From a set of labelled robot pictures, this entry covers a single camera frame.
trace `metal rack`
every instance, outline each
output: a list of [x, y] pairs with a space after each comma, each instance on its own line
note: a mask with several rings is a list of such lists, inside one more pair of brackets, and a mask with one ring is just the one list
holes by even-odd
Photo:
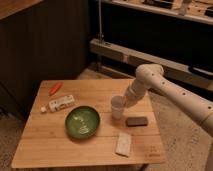
[[107, 68], [102, 65], [102, 56], [129, 64], [131, 66], [138, 66], [143, 63], [158, 63], [164, 66], [165, 68], [165, 76], [169, 78], [173, 78], [179, 81], [183, 81], [185, 83], [194, 85], [196, 87], [200, 87], [209, 91], [213, 91], [213, 81], [212, 81], [212, 73], [208, 71], [204, 71], [201, 69], [196, 70], [198, 72], [204, 73], [209, 77], [203, 77], [202, 75], [196, 75], [189, 70], [189, 66], [173, 62], [167, 59], [163, 59], [158, 56], [150, 55], [147, 53], [139, 52], [133, 49], [129, 49], [123, 46], [119, 46], [110, 42], [104, 41], [104, 34], [102, 29], [102, 3], [108, 3], [113, 5], [119, 5], [123, 7], [133, 8], [136, 10], [142, 10], [147, 12], [153, 12], [157, 14], [163, 14], [167, 16], [172, 16], [176, 18], [181, 18], [190, 21], [197, 21], [209, 25], [213, 25], [213, 19], [209, 18], [200, 18], [195, 17], [193, 15], [189, 15], [183, 12], [186, 9], [184, 3], [182, 3], [181, 8], [178, 11], [171, 11], [168, 9], [161, 9], [157, 7], [151, 7], [147, 5], [137, 5], [130, 4], [128, 1], [121, 0], [98, 0], [98, 8], [99, 8], [99, 38], [93, 39], [90, 42], [91, 52], [98, 55], [98, 69], [106, 70]]

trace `dark brown block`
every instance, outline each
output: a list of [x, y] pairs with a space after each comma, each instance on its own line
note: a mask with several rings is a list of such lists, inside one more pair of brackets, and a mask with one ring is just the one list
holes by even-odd
[[133, 126], [147, 126], [148, 119], [145, 116], [142, 117], [128, 117], [126, 119], [126, 126], [133, 127]]

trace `wooden board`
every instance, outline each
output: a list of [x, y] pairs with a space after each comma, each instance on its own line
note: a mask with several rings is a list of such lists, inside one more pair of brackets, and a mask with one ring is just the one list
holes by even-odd
[[24, 10], [43, 0], [0, 0], [0, 19]]
[[[165, 161], [165, 152], [148, 94], [137, 105], [125, 110], [122, 120], [111, 118], [111, 97], [122, 95], [132, 79], [63, 81], [59, 92], [49, 97], [48, 91], [55, 82], [44, 81], [41, 84], [14, 156], [13, 168], [126, 165]], [[40, 113], [40, 107], [49, 100], [67, 94], [74, 96], [75, 106], [56, 113]], [[67, 114], [80, 105], [94, 107], [101, 117], [96, 134], [84, 141], [70, 139], [64, 126]], [[128, 128], [125, 126], [127, 116], [147, 116], [149, 125]], [[114, 153], [120, 132], [132, 135], [129, 158]]]

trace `white block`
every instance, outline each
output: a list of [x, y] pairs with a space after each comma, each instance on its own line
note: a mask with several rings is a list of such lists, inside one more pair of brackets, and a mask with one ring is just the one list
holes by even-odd
[[127, 133], [120, 133], [117, 141], [115, 153], [129, 157], [132, 143], [132, 136]]

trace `shelf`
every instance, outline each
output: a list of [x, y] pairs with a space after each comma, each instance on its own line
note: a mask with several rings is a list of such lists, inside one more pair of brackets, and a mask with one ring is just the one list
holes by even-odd
[[0, 1], [0, 19], [24, 10], [43, 0], [2, 0]]
[[171, 9], [146, 5], [144, 1], [145, 0], [102, 0], [104, 3], [213, 25], [213, 17], [204, 15], [206, 9], [213, 6], [212, 0], [192, 0], [189, 4], [182, 3], [182, 0], [174, 0], [171, 4]]

